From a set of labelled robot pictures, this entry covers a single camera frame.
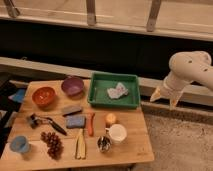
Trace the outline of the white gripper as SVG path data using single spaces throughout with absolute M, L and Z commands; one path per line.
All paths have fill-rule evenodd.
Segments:
M 189 84 L 190 81 L 183 80 L 170 71 L 164 78 L 162 87 L 157 87 L 152 93 L 150 101 L 154 102 L 160 99 L 163 95 L 164 97 L 170 99 L 170 108 L 174 109 L 183 94 L 183 89 Z

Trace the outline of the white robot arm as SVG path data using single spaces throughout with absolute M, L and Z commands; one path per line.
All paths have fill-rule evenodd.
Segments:
M 169 74 L 156 87 L 150 97 L 154 102 L 167 98 L 170 108 L 176 107 L 186 86 L 197 82 L 213 91 L 213 66 L 209 53 L 205 51 L 178 52 L 169 60 Z

